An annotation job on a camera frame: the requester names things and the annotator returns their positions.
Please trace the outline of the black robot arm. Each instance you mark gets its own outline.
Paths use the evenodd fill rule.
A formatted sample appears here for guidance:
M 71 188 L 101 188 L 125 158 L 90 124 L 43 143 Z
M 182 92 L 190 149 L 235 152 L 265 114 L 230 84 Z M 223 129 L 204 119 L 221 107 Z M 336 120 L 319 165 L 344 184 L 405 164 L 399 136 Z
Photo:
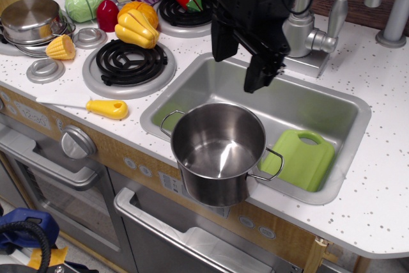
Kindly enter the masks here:
M 242 45 L 252 55 L 243 89 L 247 93 L 269 86 L 290 46 L 282 26 L 295 0 L 217 0 L 212 15 L 212 54 L 221 62 Z

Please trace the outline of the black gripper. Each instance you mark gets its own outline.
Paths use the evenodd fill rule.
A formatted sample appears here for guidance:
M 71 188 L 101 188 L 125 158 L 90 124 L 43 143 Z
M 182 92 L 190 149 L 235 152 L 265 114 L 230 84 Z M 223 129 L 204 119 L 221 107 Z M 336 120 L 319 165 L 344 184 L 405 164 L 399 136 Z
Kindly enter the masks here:
M 244 91 L 267 87 L 285 67 L 289 45 L 282 32 L 291 0 L 217 0 L 212 20 L 212 54 L 221 62 L 243 45 L 252 55 Z

